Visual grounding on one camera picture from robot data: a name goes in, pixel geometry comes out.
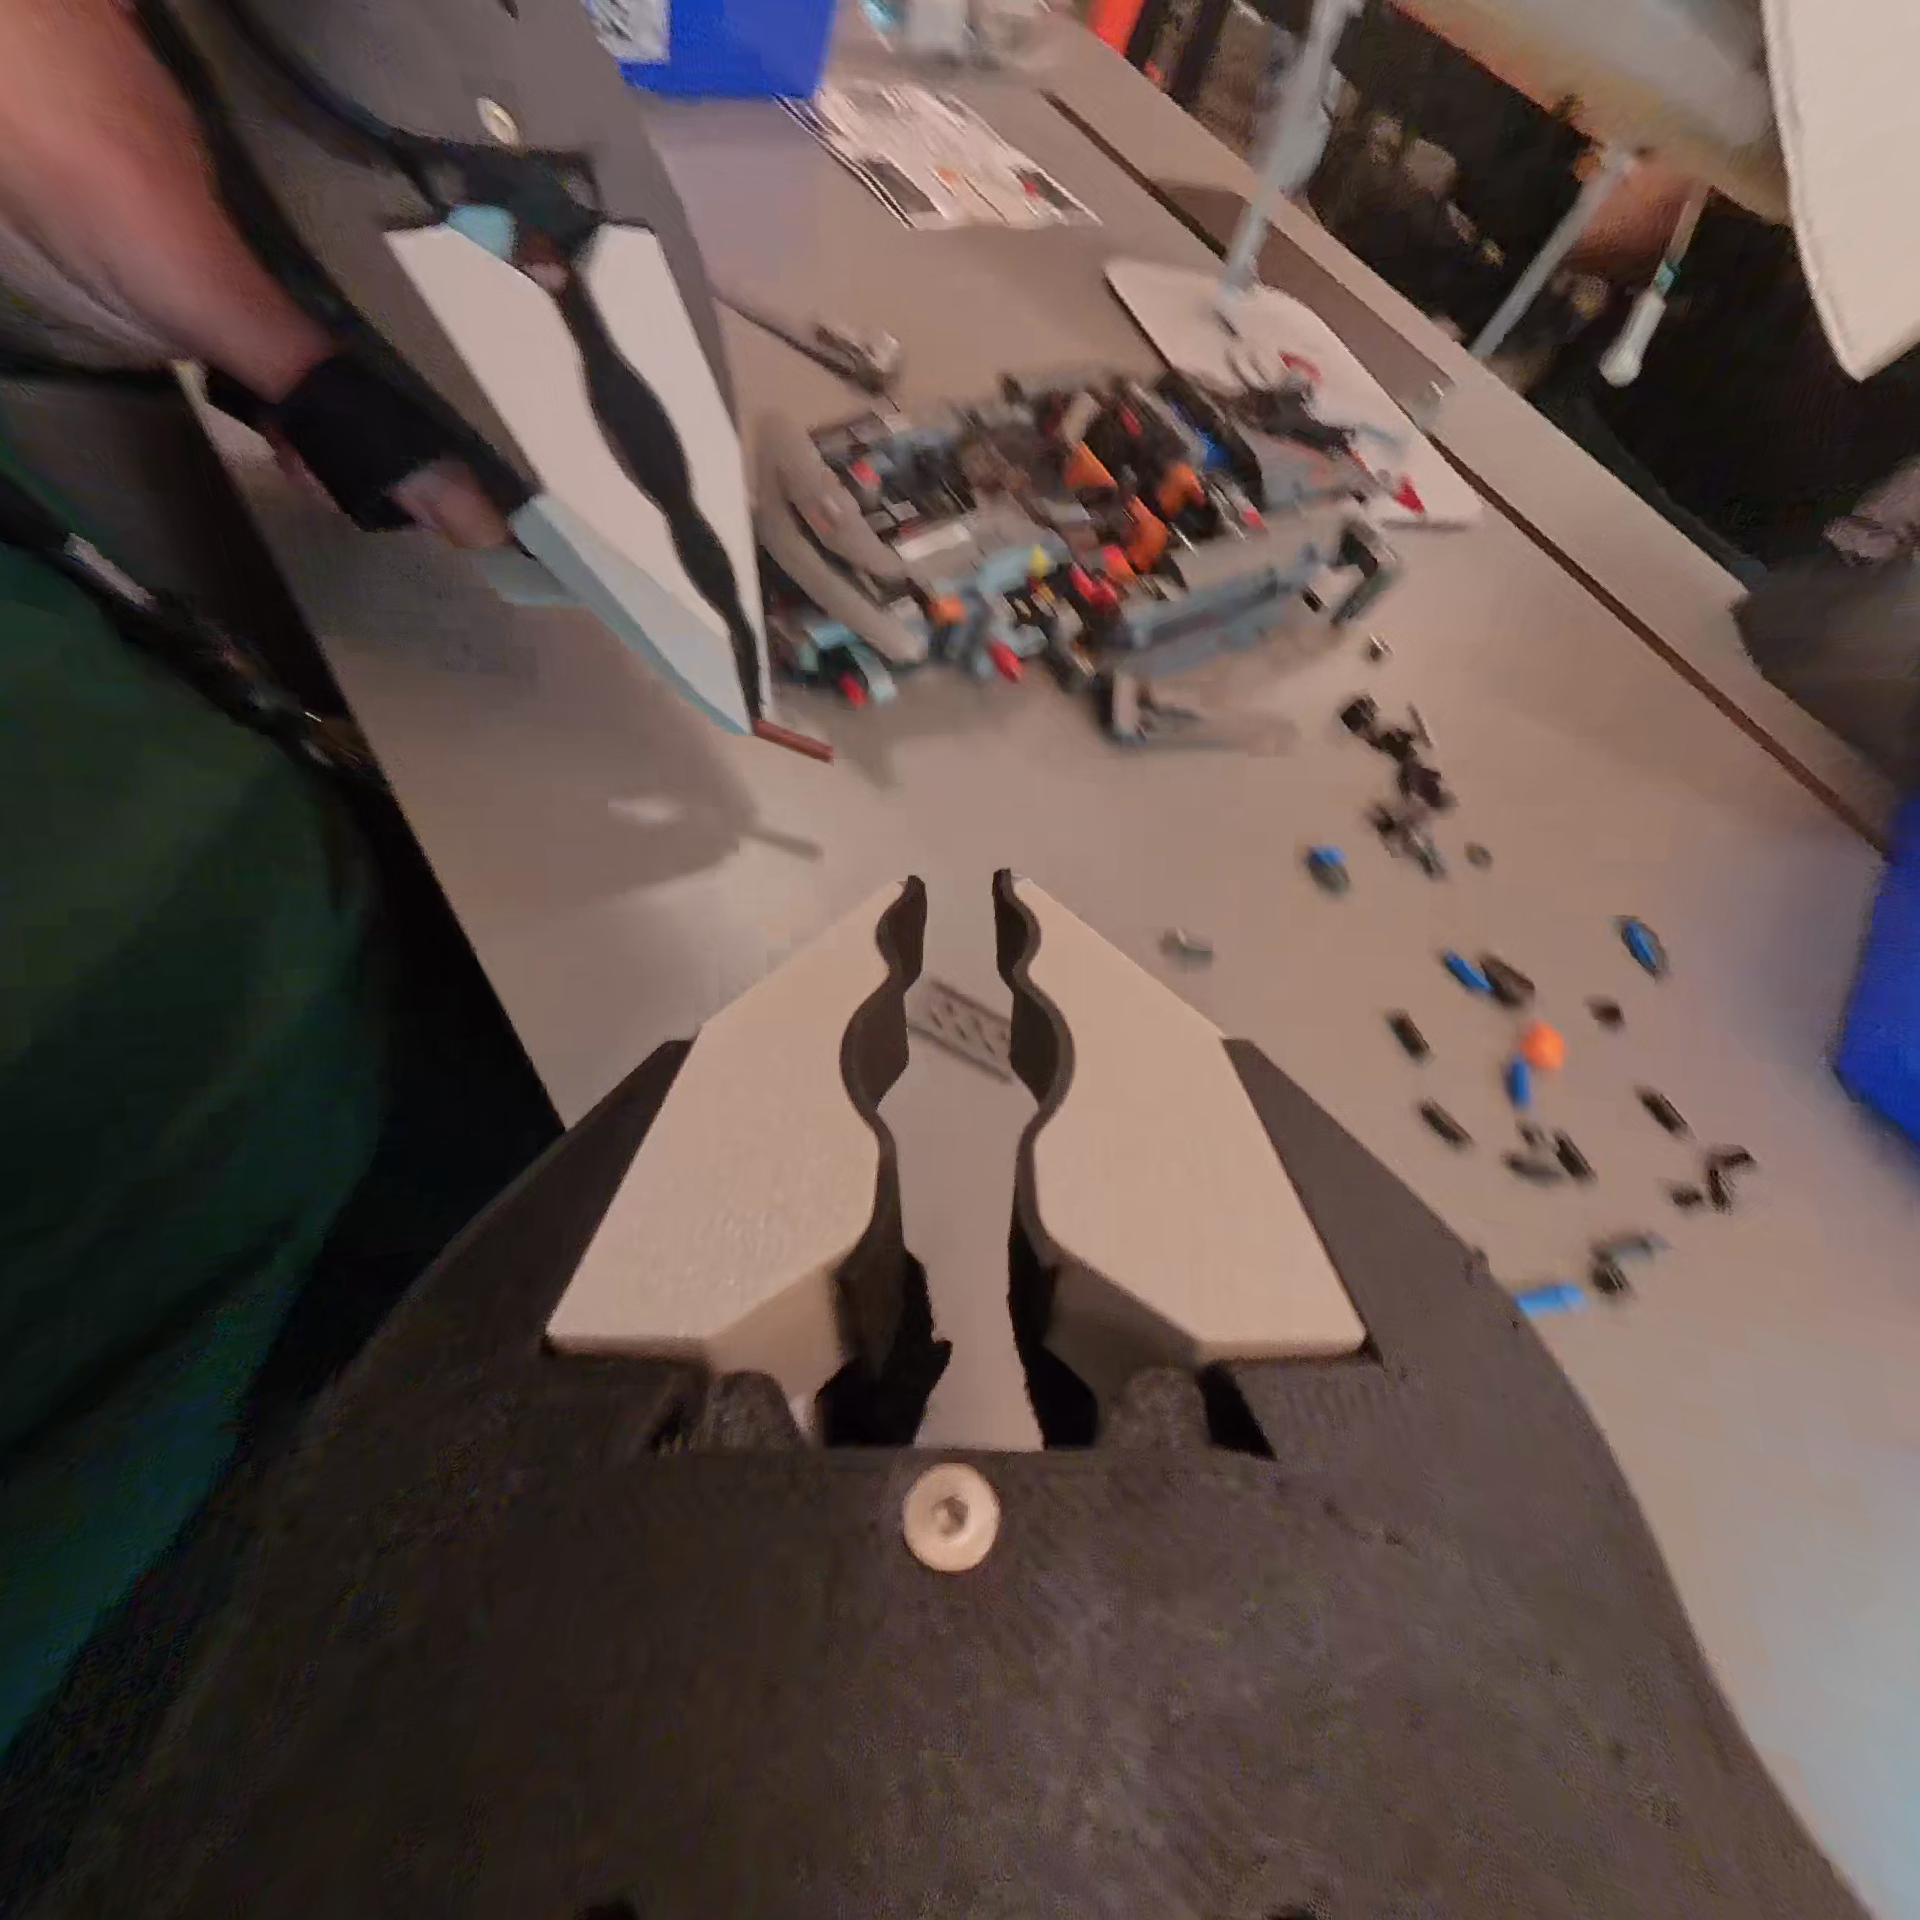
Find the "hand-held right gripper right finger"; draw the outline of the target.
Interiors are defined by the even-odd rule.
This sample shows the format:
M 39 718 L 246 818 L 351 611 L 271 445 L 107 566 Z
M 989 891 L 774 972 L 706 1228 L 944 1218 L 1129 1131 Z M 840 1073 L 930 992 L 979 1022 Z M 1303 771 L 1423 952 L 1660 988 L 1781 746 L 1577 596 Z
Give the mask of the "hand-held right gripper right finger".
M 1044 885 L 994 873 L 1010 1065 L 1036 1102 L 1010 1322 L 1046 1442 L 1091 1442 L 1147 1373 L 1344 1363 L 1360 1311 L 1230 1038 Z

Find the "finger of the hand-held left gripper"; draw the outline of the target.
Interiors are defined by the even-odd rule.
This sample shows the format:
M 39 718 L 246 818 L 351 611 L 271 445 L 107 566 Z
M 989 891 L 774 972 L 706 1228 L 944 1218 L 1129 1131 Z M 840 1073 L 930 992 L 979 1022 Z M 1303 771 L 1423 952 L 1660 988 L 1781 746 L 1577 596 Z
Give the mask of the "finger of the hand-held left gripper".
M 660 235 L 606 222 L 576 253 L 576 346 L 613 482 L 580 516 L 619 553 L 623 619 L 709 712 L 771 712 L 746 453 Z
M 750 712 L 703 709 L 623 619 L 623 595 L 613 579 L 619 553 L 580 516 L 583 486 L 613 482 L 616 472 L 596 433 L 576 319 L 519 263 L 484 246 L 484 229 L 487 219 L 394 229 L 389 252 L 533 475 L 533 496 L 509 519 L 519 545 L 560 596 L 591 611 L 717 728 L 751 733 Z

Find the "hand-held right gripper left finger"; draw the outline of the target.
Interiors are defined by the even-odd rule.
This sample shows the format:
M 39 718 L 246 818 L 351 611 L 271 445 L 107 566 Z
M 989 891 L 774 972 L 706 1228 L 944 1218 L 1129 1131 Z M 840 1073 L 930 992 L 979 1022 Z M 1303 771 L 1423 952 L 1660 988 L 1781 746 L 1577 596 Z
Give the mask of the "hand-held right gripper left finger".
M 926 885 L 877 888 L 690 1039 L 549 1322 L 566 1356 L 754 1373 L 826 1442 L 911 1442 L 950 1342 L 880 1111 Z

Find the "grey lego plate with holes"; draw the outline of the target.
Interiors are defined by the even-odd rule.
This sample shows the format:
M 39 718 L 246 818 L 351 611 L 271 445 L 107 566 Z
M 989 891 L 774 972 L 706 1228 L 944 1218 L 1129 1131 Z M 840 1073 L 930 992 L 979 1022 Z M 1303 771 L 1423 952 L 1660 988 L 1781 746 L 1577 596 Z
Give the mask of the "grey lego plate with holes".
M 960 988 L 921 978 L 907 993 L 907 1025 L 924 1043 L 957 1056 L 983 1073 L 1011 1082 L 1011 1015 Z

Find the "blue plastic parts bin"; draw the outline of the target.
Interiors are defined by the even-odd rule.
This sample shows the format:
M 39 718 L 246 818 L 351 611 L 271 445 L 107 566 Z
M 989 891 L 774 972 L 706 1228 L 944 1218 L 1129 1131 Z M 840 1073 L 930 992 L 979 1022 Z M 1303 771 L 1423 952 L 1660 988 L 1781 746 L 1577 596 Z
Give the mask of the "blue plastic parts bin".
M 670 59 L 619 68 L 630 85 L 657 96 L 811 96 L 836 19 L 837 3 L 671 3 Z

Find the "grey black lego spaceship model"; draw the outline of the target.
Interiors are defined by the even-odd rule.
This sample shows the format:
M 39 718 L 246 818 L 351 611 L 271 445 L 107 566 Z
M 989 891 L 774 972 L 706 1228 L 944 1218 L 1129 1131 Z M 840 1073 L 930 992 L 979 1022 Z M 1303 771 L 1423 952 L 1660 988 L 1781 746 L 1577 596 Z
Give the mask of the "grey black lego spaceship model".
M 754 428 L 780 673 L 849 709 L 924 669 L 1049 673 L 1119 746 L 1264 746 L 1181 688 L 1360 628 L 1404 573 L 1360 426 L 1299 378 L 1003 381 L 974 402 Z

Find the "lego sticker sheet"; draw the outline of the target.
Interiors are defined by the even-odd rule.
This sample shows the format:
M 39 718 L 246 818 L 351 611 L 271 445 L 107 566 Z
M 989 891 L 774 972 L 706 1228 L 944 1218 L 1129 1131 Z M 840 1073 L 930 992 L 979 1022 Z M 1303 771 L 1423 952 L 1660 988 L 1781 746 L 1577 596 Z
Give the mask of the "lego sticker sheet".
M 1060 178 L 944 89 L 829 82 L 780 109 L 910 231 L 1101 222 Z

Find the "black lego connector piece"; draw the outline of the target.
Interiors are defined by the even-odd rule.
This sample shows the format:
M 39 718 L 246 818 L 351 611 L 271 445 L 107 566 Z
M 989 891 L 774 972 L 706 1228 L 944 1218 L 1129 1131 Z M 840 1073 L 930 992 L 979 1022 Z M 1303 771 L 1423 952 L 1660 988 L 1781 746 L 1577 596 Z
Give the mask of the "black lego connector piece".
M 1427 818 L 1453 813 L 1457 798 L 1453 782 L 1431 761 L 1434 743 L 1429 728 L 1410 712 L 1406 722 L 1381 722 L 1369 743 L 1396 766 L 1399 798 L 1404 809 Z

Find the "person's left hand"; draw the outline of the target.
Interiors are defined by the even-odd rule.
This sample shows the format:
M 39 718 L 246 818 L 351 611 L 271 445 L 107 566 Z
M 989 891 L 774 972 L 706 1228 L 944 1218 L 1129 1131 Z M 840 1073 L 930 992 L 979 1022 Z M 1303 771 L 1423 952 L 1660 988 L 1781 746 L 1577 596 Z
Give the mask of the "person's left hand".
M 3 222 L 164 358 L 263 401 L 339 352 L 233 219 L 200 119 L 123 3 L 3 5 Z

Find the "silver book stand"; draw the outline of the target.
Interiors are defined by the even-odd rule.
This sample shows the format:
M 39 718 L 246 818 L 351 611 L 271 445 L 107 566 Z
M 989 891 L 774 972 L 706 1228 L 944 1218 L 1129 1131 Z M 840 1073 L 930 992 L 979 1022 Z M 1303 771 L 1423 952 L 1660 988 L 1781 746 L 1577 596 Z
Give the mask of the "silver book stand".
M 1110 288 L 1170 371 L 1211 395 L 1283 392 L 1310 421 L 1344 432 L 1379 523 L 1467 526 L 1479 493 L 1423 428 L 1419 396 L 1391 396 L 1303 301 L 1261 279 L 1259 256 L 1287 202 L 1320 172 L 1349 39 L 1381 3 L 1306 3 L 1296 56 L 1261 126 L 1259 186 L 1214 273 L 1111 261 Z M 1694 183 L 1757 212 L 1784 206 L 1784 159 L 1764 48 L 1761 3 L 1404 3 L 1464 59 L 1511 62 L 1544 89 L 1554 126 L 1597 145 L 1594 175 L 1517 266 L 1469 339 L 1489 362 L 1566 273 L 1606 196 L 1651 156 L 1681 159 Z

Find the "blue storage bin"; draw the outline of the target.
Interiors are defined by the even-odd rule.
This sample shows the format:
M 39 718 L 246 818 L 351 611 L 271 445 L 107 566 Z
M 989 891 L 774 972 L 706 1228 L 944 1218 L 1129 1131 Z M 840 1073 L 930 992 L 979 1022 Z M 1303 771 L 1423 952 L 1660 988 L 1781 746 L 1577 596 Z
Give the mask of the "blue storage bin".
M 1917 1148 L 1917 795 L 1894 813 L 1833 1068 L 1866 1115 Z

